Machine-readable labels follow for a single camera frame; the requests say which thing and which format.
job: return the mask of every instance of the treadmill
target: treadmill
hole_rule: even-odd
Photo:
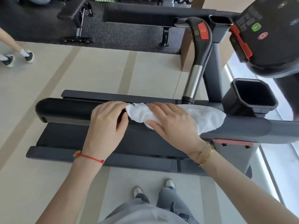
[[[299,140],[299,122],[296,121],[299,119],[299,23],[296,23],[299,2],[284,2],[256,0],[242,13],[105,4],[105,22],[191,29],[195,59],[182,99],[65,90],[62,98],[46,98],[36,104],[37,115],[48,124],[26,157],[72,162],[73,154],[82,150],[92,110],[107,101],[204,105],[224,111],[226,118],[221,127],[200,137],[251,177],[250,159],[260,143],[287,144]],[[275,79],[293,109],[294,121],[264,118],[278,102],[269,86],[260,80],[234,79],[228,92],[222,94],[219,43],[228,31],[239,60],[255,74]],[[207,101],[195,100],[202,76]],[[185,153],[143,123],[132,120],[105,165],[207,175]]]

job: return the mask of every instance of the white sock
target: white sock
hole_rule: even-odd
[[[6,61],[8,58],[2,54],[0,54],[0,61]]]
[[[23,56],[23,57],[27,57],[29,56],[29,54],[27,52],[25,52],[23,49],[22,51],[20,52],[20,54]]]

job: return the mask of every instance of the green button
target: green button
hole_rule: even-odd
[[[252,29],[254,32],[256,32],[256,31],[258,31],[259,29],[261,29],[261,27],[262,27],[262,26],[261,26],[259,23],[255,23],[255,24],[252,25],[251,29]]]

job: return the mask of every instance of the red string bracelet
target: red string bracelet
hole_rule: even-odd
[[[100,162],[100,163],[104,164],[104,160],[99,160],[99,159],[93,158],[93,157],[91,157],[91,156],[84,155],[84,154],[82,154],[82,151],[80,151],[80,150],[76,151],[75,154],[74,154],[73,156],[74,156],[75,158],[77,158],[77,157],[79,157],[79,156],[86,157],[86,158],[93,159],[93,160],[95,160],[95,161],[97,161],[97,162]]]

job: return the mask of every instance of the hand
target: hand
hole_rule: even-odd
[[[155,102],[147,104],[161,124],[148,120],[150,125],[164,140],[173,147],[183,151],[193,160],[199,156],[207,143],[197,134],[191,116],[180,106],[171,103]]]
[[[106,160],[122,140],[128,126],[125,112],[117,127],[117,119],[127,106],[121,101],[109,101],[97,106],[91,115],[90,126],[84,142],[82,154],[99,160]]]

